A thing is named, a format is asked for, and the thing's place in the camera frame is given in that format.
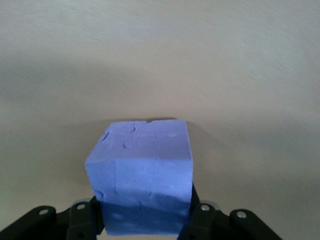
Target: beige background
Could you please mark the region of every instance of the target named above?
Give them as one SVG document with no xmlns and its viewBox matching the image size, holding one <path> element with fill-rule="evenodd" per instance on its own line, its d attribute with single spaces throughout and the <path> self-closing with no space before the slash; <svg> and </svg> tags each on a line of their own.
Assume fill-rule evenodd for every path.
<svg viewBox="0 0 320 240">
<path fill-rule="evenodd" d="M 318 0 L 2 1 L 0 229 L 91 197 L 109 123 L 157 118 L 188 121 L 200 198 L 320 238 Z"/>
</svg>

